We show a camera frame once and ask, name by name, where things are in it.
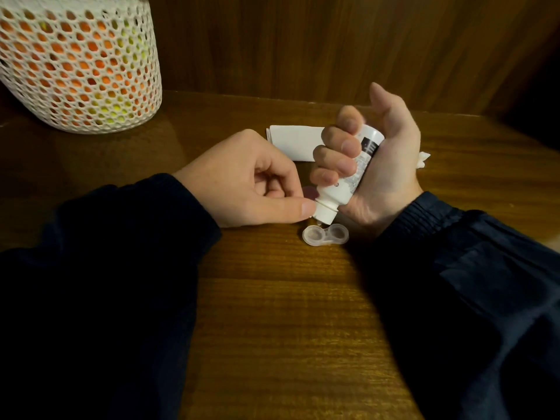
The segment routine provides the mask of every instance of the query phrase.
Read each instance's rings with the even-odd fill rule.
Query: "wood grain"
[[[560,43],[560,0],[150,0],[164,88],[499,114]]]
[[[0,116],[0,249],[34,244],[69,197],[172,172],[246,127],[321,126],[338,109],[167,91],[148,123],[92,136],[56,131],[26,112]],[[418,172],[426,190],[560,250],[560,153],[485,118],[414,117],[432,154]],[[309,167],[298,165],[303,183]],[[303,226],[224,230],[201,263],[181,418],[422,418],[352,258],[343,247],[305,245]]]

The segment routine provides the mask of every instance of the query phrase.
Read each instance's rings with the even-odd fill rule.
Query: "mesh basket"
[[[128,129],[161,105],[148,0],[0,0],[0,79],[39,119]]]

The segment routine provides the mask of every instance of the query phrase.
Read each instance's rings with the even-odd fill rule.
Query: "wooden wall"
[[[560,0],[150,0],[164,88],[500,113],[560,41]]]

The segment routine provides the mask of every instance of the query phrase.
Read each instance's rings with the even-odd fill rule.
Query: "wooden table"
[[[166,92],[150,122],[97,136],[4,108],[0,249],[32,245],[69,197],[173,172],[243,128],[264,135],[271,124],[324,126],[338,108]],[[424,189],[560,249],[560,153],[485,118],[415,118],[432,154],[418,172]],[[304,184],[309,167],[298,165]],[[422,418],[351,257],[343,247],[305,245],[303,226],[224,230],[202,262],[181,418]]]

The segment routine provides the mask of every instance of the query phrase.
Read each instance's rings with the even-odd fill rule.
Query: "dark navy sleeve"
[[[558,415],[558,253],[429,192],[369,250],[367,287],[427,420]]]
[[[0,254],[4,402],[28,417],[177,419],[197,263],[219,238],[168,174],[63,204],[38,246]]]

